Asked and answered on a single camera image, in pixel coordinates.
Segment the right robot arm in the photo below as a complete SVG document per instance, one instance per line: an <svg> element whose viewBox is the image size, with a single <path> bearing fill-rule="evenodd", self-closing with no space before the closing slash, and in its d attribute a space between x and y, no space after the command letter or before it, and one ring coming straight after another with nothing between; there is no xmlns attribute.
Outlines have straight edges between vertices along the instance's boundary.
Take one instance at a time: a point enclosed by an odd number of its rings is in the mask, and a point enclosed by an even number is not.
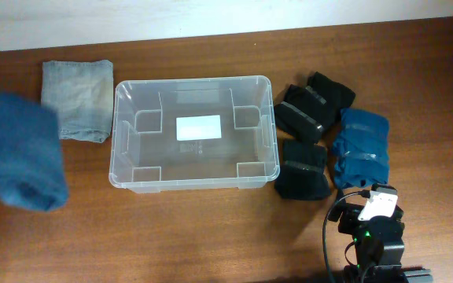
<svg viewBox="0 0 453 283"><path fill-rule="evenodd" d="M403 210L395 208L392 216L375 216L360 220L363 209L345 201L334 205L326 215L327 221L338 223L338 232L350 235L346 247L355 249L356 262L348 262L342 275L335 280L345 283L433 283L431 270L420 266L404 268L401 263L405 245Z"/></svg>

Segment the dark blue jeans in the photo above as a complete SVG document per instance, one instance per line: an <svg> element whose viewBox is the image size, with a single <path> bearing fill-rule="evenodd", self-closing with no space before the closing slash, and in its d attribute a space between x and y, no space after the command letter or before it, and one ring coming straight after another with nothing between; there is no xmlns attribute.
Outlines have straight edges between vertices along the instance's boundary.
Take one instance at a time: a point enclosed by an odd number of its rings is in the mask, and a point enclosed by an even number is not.
<svg viewBox="0 0 453 283"><path fill-rule="evenodd" d="M0 201L53 211L68 200L57 114L0 92Z"/></svg>

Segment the light blue jeans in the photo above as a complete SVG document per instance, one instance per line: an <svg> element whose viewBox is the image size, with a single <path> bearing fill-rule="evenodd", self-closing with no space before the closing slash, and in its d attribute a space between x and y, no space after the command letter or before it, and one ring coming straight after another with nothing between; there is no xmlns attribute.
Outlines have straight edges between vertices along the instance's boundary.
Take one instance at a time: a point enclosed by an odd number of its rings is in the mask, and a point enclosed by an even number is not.
<svg viewBox="0 0 453 283"><path fill-rule="evenodd" d="M61 139L102 143L109 137L113 84L113 64L108 60L42 64L41 103L57 113Z"/></svg>

